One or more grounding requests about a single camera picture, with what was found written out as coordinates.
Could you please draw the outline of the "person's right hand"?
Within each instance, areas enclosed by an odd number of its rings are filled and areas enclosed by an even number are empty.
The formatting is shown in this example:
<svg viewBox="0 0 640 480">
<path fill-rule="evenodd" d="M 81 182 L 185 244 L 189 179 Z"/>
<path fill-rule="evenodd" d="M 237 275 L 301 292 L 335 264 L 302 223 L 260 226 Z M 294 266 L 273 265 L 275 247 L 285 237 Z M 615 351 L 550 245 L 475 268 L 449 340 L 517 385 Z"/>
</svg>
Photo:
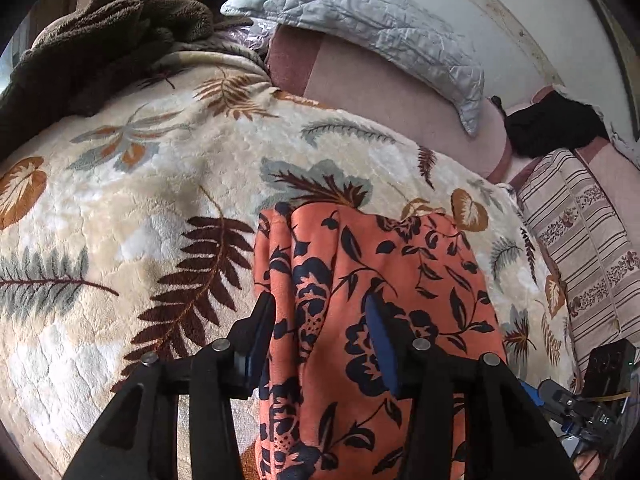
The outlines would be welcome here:
<svg viewBox="0 0 640 480">
<path fill-rule="evenodd" d="M 580 480 L 591 480 L 600 467 L 600 455 L 597 451 L 579 454 L 573 465 Z"/>
</svg>

